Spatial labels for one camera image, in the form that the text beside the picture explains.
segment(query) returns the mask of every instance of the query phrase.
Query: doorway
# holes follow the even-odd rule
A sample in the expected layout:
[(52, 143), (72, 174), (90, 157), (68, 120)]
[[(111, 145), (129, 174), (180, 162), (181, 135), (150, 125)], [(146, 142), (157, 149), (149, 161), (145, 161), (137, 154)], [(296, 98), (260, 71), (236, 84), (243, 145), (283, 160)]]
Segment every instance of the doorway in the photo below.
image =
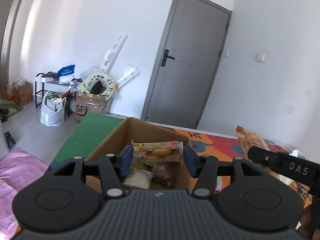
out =
[(173, 0), (141, 119), (196, 129), (222, 56), (231, 11)]
[(0, 95), (6, 96), (9, 83), (9, 57), (13, 27), (21, 0), (0, 0)]

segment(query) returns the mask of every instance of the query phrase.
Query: white wall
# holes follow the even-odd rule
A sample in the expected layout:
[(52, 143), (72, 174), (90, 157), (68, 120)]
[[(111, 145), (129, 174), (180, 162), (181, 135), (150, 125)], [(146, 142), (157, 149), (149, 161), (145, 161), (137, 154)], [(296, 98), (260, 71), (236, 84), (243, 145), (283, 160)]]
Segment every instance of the white wall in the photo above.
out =
[[(222, 57), (198, 129), (235, 135), (241, 125), (299, 146), (320, 100), (319, 26), (320, 0), (235, 0), (229, 56)], [(257, 52), (267, 54), (265, 62), (255, 61)]]
[[(211, 0), (232, 10), (234, 0)], [(30, 6), (23, 0), (22, 6)], [(121, 88), (113, 113), (140, 117), (159, 42), (172, 0), (33, 0), (31, 10), (19, 11), (23, 20), (15, 32), (26, 29), (22, 47), (17, 41), (11, 56), (11, 80), (17, 73), (30, 81), (39, 72), (76, 64), (76, 74), (100, 65), (103, 51), (120, 32), (129, 38), (111, 76), (122, 76), (128, 64), (140, 74)], [(18, 70), (17, 58), (20, 59)]]

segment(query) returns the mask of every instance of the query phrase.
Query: banana-printed snack package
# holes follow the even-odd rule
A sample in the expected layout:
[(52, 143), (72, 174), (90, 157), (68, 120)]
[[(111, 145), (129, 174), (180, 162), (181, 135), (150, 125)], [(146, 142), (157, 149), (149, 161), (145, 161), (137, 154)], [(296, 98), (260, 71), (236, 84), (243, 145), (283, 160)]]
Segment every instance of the banana-printed snack package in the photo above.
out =
[(158, 163), (181, 162), (183, 163), (183, 143), (179, 141), (158, 143), (134, 143), (133, 162)]

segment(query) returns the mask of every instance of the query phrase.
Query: packaged bread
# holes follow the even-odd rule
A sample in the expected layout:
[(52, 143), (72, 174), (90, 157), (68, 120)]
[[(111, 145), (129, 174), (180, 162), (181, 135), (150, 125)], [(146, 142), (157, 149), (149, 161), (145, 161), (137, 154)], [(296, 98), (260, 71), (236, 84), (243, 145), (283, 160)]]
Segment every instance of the packaged bread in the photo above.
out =
[(254, 163), (255, 165), (257, 165), (259, 168), (269, 173), (270, 175), (272, 175), (273, 177), (280, 179), (280, 175), (278, 173), (270, 170), (267, 166), (264, 166), (260, 163), (255, 163), (248, 158), (248, 151), (252, 146), (256, 146), (256, 147), (270, 151), (264, 139), (260, 135), (258, 135), (256, 132), (249, 131), (249, 130), (246, 131), (241, 126), (238, 126), (236, 128), (236, 132), (238, 133), (238, 140), (245, 158), (250, 162)]
[(179, 141), (134, 143), (133, 162), (183, 162), (183, 143)]

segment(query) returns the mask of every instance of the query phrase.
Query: ribbed gray panel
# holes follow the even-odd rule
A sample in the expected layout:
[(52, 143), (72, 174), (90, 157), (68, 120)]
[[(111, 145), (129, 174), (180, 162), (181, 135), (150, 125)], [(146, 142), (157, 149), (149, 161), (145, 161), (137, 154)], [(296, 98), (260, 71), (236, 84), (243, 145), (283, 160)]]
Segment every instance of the ribbed gray panel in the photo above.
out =
[(303, 240), (295, 230), (276, 234), (246, 232), (223, 220), (207, 200), (185, 190), (132, 190), (124, 199), (108, 201), (83, 227), (57, 235), (27, 230), (15, 240)]

